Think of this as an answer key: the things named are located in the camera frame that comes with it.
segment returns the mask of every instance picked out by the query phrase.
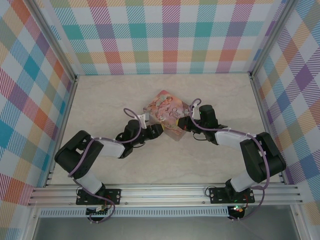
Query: checkered pattern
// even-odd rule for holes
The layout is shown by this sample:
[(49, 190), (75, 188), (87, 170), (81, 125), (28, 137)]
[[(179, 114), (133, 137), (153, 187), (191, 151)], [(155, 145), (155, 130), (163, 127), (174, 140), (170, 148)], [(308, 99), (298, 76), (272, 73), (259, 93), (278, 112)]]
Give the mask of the checkered pattern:
[(252, 61), (251, 65), (250, 65), (249, 72), (252, 72), (252, 70), (254, 69), (254, 67), (255, 67), (255, 65), (257, 63), (257, 60), (258, 60), (258, 58), (260, 56), (260, 53), (261, 53), (262, 49), (265, 47), (266, 43), (268, 42), (268, 40), (270, 38), (270, 34), (271, 34), (272, 30), (274, 29), (274, 27), (276, 26), (276, 22), (278, 21), (278, 19), (279, 19), (281, 13), (282, 13), (287, 1), (288, 0), (281, 0), (281, 3), (279, 5), (279, 7), (278, 7), (278, 9), (277, 9), (272, 21), (271, 21), (271, 23), (270, 23), (270, 26), (268, 27), (268, 30), (265, 32), (265, 35), (264, 35), (264, 37), (263, 37), (263, 39), (262, 39), (262, 41), (261, 41), (261, 43), (259, 45), (259, 49), (256, 51), (256, 54), (255, 54), (255, 56), (253, 58), (253, 61)]
[(0, 240), (14, 240), (52, 157), (71, 80), (23, 0), (1, 0), (0, 33)]
[(300, 0), (256, 84), (292, 184), (320, 233), (320, 2)]
[[(41, 0), (37, 1), (57, 33), (49, 11)], [(251, 63), (247, 61), (252, 59), (253, 46), (268, 12), (275, 2), (279, 3), (277, 0), (50, 2), (61, 23), (60, 31), (66, 34), (86, 75), (247, 72)]]

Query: beige floor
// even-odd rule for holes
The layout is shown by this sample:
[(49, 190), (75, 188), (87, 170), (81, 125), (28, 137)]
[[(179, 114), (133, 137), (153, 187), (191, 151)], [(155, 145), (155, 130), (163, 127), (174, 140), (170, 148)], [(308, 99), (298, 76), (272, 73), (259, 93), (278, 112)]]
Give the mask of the beige floor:
[[(219, 123), (232, 129), (256, 134), (264, 131), (245, 73), (82, 76), (62, 144), (79, 130), (95, 137), (115, 138), (130, 120), (123, 108), (142, 113), (161, 90), (188, 104), (201, 98), (202, 104), (213, 106)], [(98, 157), (91, 169), (109, 184), (224, 183), (243, 171), (245, 165), (240, 151), (196, 141), (186, 133), (179, 142), (163, 134), (125, 159)], [(52, 183), (72, 181), (56, 165)]]

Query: wire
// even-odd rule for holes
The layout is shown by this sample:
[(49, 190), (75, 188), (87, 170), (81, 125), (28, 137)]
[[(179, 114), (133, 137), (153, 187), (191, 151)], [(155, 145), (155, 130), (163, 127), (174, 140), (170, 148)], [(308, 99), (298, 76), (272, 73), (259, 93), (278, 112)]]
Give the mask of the wire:
[(78, 186), (77, 188), (76, 188), (76, 190), (75, 190), (75, 194), (77, 195), (77, 196), (79, 196), (79, 194), (78, 194), (78, 190), (79, 190), (79, 188), (81, 188), (80, 186)]
[(210, 198), (210, 196), (207, 194), (207, 190), (208, 190), (209, 188), (216, 188), (216, 187), (215, 187), (215, 186), (208, 186), (208, 187), (204, 190), (204, 194), (205, 194), (208, 198)]
[(119, 133), (119, 134), (115, 137), (115, 139), (116, 139), (116, 140), (119, 139), (120, 137), (122, 137), (123, 134), (124, 134), (123, 132)]
[(207, 141), (207, 139), (198, 139), (198, 138), (196, 138), (195, 137), (195, 132), (193, 133), (193, 138), (195, 139), (195, 140), (197, 140), (197, 141)]
[(245, 197), (245, 200), (246, 200), (246, 206), (245, 206), (245, 209), (247, 209), (247, 208), (248, 208), (248, 204), (249, 204), (249, 200), (248, 200), (247, 195), (243, 194), (243, 196)]
[(91, 223), (95, 223), (95, 224), (100, 224), (100, 223), (103, 223), (104, 221), (107, 221), (109, 218), (111, 218), (111, 216), (115, 213), (116, 211), (116, 205), (113, 201), (111, 201), (110, 199), (108, 198), (105, 198), (103, 196), (98, 196), (98, 195), (95, 195), (94, 193), (90, 192), (88, 189), (86, 189), (84, 186), (82, 186), (79, 182), (77, 182), (77, 180), (73, 179), (73, 181), (75, 182), (75, 184), (77, 184), (79, 187), (81, 187), (87, 194), (97, 198), (97, 199), (102, 199), (106, 202), (108, 202), (109, 204), (111, 204), (113, 206), (113, 209), (112, 209), (112, 212), (110, 213), (109, 216), (105, 216), (103, 219), (101, 219), (100, 221), (93, 221), (91, 216), (93, 215), (93, 213), (89, 214), (89, 220), (91, 221)]

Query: colorful package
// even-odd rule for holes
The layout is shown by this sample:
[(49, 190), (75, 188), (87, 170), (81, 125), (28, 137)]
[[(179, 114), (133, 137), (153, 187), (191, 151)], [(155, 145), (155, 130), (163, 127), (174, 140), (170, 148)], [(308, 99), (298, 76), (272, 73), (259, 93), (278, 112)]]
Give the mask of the colorful package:
[(162, 90), (143, 111), (161, 123), (164, 132), (174, 140), (179, 141), (186, 133), (178, 127), (178, 119), (189, 115), (189, 105), (169, 92)]

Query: purple cable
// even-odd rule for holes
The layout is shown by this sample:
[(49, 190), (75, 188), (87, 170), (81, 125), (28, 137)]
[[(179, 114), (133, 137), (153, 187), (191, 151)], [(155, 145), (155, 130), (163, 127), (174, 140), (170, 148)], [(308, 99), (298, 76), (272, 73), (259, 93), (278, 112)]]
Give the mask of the purple cable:
[(194, 118), (192, 117), (193, 105), (196, 103), (196, 101), (199, 101), (198, 105), (201, 104), (201, 102), (202, 102), (200, 98), (196, 98), (195, 100), (193, 100), (193, 102), (189, 106), (189, 116), (190, 116), (191, 121), (193, 122), (193, 124), (195, 126), (197, 126), (199, 129), (204, 130), (204, 131), (230, 132), (230, 133), (238, 134), (238, 135), (241, 135), (241, 136), (247, 136), (247, 137), (251, 138), (254, 141), (254, 143), (258, 146), (258, 148), (259, 148), (259, 150), (260, 150), (260, 152), (262, 154), (262, 158), (263, 158), (264, 164), (265, 164), (266, 183), (265, 183), (264, 186), (253, 186), (253, 187), (251, 187), (251, 189), (265, 190), (268, 187), (269, 183), (270, 183), (270, 169), (269, 169), (269, 165), (268, 165), (268, 161), (267, 161), (267, 157), (266, 157), (265, 151), (263, 150), (263, 148), (262, 148), (261, 144), (258, 142), (258, 140), (255, 139), (254, 136), (252, 136), (250, 134), (247, 134), (247, 133), (244, 133), (244, 132), (241, 132), (241, 131), (236, 131), (236, 130), (232, 130), (232, 129), (204, 128), (204, 127), (199, 126), (195, 122)]
[(101, 219), (100, 221), (93, 221), (91, 219), (91, 216), (92, 216), (92, 213), (89, 215), (89, 219), (92, 223), (95, 223), (95, 224), (100, 224), (100, 223), (103, 223), (104, 221), (108, 220), (109, 218), (111, 218), (111, 216), (115, 213), (116, 211), (116, 205), (113, 201), (111, 201), (110, 199), (108, 198), (105, 198), (103, 196), (98, 196), (98, 195), (95, 195), (93, 194), (92, 192), (90, 192), (89, 190), (87, 190), (84, 186), (82, 186), (79, 182), (77, 182), (75, 179), (73, 180), (75, 182), (75, 184), (77, 184), (79, 187), (81, 187), (87, 194), (97, 198), (97, 199), (102, 199), (102, 200), (105, 200), (107, 201), (108, 203), (110, 203), (111, 205), (113, 205), (113, 209), (112, 209), (112, 212), (110, 213), (109, 216), (105, 216), (103, 219)]
[(86, 157), (86, 155), (87, 155), (87, 153), (88, 153), (88, 151), (89, 151), (89, 148), (90, 148), (91, 144), (92, 144), (95, 140), (104, 140), (104, 141), (108, 141), (108, 142), (114, 142), (114, 143), (120, 143), (120, 144), (127, 144), (127, 143), (133, 142), (134, 140), (136, 140), (136, 139), (139, 137), (139, 135), (140, 135), (140, 133), (141, 133), (142, 125), (141, 125), (141, 121), (140, 121), (138, 115), (137, 115), (134, 111), (130, 110), (129, 108), (124, 108), (123, 111), (124, 111), (124, 113), (125, 113), (127, 116), (129, 116), (130, 118), (136, 117), (136, 119), (138, 120), (138, 122), (139, 122), (139, 131), (138, 131), (137, 135), (136, 135), (134, 138), (132, 138), (132, 139), (130, 139), (130, 140), (127, 140), (127, 141), (116, 141), (116, 140), (113, 140), (113, 139), (110, 139), (110, 138), (107, 138), (107, 137), (95, 137), (95, 138), (91, 139), (91, 141), (90, 141), (90, 142), (88, 143), (88, 145), (86, 146), (86, 148), (85, 148), (85, 150), (84, 150), (84, 152), (83, 152), (83, 155), (82, 155), (79, 163), (78, 163), (78, 164), (75, 166), (75, 168), (69, 173), (69, 175), (68, 175), (69, 178), (71, 178), (72, 175), (80, 168), (81, 164), (82, 164), (83, 161), (85, 160), (85, 157)]

